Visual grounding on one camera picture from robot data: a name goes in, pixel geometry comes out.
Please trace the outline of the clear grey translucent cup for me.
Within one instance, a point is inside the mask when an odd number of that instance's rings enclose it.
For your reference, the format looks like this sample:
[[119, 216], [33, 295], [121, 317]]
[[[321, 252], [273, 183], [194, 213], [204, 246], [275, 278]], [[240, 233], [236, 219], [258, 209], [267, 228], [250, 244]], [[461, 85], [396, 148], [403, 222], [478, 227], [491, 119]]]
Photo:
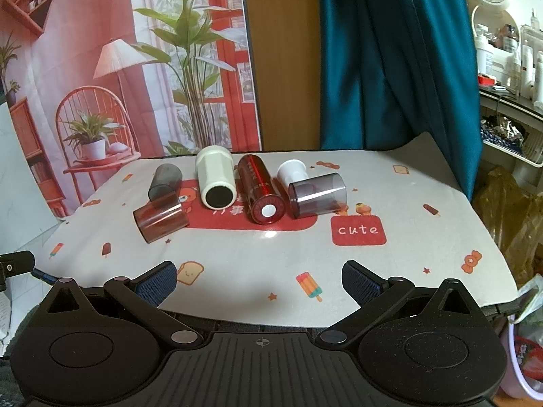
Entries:
[[347, 188], [340, 174], [331, 173], [293, 182], [288, 187], [296, 219], [347, 210]]

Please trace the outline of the brown translucent cup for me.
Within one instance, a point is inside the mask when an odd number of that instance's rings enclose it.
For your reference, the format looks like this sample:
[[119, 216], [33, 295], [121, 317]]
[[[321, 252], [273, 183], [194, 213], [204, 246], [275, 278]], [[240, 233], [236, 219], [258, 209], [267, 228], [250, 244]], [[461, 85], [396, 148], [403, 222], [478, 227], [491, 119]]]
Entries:
[[190, 224], [180, 198], [175, 193], [149, 201], [133, 212], [133, 218], [148, 244]]

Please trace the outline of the dark grey translucent cup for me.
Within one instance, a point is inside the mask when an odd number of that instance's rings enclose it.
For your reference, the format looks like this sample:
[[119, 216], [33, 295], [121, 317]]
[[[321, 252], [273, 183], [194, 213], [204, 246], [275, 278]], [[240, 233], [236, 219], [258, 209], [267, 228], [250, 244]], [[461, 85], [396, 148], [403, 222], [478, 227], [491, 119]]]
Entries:
[[161, 209], [179, 204], [181, 183], [181, 170], [173, 163], [162, 163], [155, 170], [148, 188], [150, 205], [155, 209]]

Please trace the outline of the white cylindrical cup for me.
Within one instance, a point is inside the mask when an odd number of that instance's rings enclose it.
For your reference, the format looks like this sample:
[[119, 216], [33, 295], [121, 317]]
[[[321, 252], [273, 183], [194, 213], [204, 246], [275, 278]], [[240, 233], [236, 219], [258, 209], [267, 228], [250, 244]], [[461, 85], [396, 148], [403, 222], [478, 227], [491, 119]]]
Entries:
[[200, 150], [195, 168], [203, 205], [211, 210], [225, 210], [238, 196], [235, 165], [229, 150], [210, 145]]

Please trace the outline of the small white plastic cup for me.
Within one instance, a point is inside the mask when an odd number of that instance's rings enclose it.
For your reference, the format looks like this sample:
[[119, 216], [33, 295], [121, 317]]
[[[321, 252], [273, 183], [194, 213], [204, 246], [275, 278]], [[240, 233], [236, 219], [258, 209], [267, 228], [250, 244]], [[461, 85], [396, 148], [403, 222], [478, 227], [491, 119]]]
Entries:
[[289, 159], [278, 167], [276, 177], [285, 188], [288, 188], [292, 183], [308, 179], [308, 172], [302, 161]]

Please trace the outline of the printed room scene backdrop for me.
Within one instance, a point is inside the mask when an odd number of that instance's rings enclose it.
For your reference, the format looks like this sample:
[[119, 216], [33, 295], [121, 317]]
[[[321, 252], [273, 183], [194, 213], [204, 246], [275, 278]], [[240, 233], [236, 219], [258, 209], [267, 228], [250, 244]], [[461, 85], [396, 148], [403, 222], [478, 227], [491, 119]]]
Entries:
[[59, 219], [139, 158], [261, 146], [244, 0], [1, 0], [1, 95]]

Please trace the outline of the patterned white table mat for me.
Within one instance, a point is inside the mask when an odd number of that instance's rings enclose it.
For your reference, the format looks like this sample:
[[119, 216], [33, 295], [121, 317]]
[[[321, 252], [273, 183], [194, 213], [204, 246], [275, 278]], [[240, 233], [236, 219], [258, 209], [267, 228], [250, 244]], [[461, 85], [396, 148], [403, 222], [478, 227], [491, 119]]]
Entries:
[[298, 152], [311, 175], [339, 174], [348, 207], [305, 219], [257, 225], [239, 197], [226, 210], [203, 206], [195, 161], [181, 169], [189, 225], [147, 243], [134, 212], [147, 201], [159, 166], [124, 166], [46, 241], [37, 268], [98, 287], [164, 262], [177, 285], [163, 309], [243, 324], [327, 327], [356, 310], [341, 285], [354, 260], [381, 277], [432, 288], [460, 280], [481, 306], [509, 302], [516, 283], [499, 248], [459, 190], [439, 148], [422, 134], [393, 151]]

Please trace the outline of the red metallic bottle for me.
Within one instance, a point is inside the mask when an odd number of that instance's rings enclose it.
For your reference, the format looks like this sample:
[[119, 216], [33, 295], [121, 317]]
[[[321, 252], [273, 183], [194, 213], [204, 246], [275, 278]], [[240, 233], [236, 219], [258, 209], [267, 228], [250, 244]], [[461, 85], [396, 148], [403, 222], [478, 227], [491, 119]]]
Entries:
[[269, 225], [283, 218], [285, 203], [276, 191], [270, 173], [256, 154], [246, 154], [238, 161], [238, 176], [254, 223]]

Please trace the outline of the yellow plastic bag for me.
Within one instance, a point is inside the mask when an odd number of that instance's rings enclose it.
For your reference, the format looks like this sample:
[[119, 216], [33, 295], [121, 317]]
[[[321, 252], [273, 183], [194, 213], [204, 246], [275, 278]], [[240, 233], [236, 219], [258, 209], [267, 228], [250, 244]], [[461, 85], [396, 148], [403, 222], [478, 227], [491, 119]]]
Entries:
[[516, 285], [542, 272], [536, 259], [542, 244], [542, 194], [527, 192], [502, 166], [480, 182], [472, 206], [503, 254]]

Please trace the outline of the pink plastic basin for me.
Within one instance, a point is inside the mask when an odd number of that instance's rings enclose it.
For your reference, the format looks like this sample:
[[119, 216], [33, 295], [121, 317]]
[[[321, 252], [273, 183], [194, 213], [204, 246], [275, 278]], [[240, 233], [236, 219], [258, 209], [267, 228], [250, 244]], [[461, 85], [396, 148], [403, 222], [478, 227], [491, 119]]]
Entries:
[[542, 401], [542, 320], [507, 324], [501, 340], [508, 358], [502, 390], [515, 399]]

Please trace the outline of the teal curtain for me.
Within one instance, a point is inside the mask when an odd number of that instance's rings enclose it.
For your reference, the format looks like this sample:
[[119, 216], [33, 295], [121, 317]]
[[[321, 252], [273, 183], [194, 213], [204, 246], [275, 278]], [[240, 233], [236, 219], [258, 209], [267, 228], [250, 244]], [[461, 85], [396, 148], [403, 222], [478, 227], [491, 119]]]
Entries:
[[432, 135], [467, 196], [482, 152], [466, 0], [319, 0], [320, 145], [392, 150]]

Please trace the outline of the white shelf rack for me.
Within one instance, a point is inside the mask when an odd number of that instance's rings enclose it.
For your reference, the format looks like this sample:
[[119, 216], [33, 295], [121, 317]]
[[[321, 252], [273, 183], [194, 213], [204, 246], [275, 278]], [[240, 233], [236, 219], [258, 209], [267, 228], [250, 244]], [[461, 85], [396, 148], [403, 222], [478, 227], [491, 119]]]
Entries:
[[542, 188], [542, 0], [507, 9], [468, 5], [480, 79], [482, 165], [503, 166], [530, 191]]

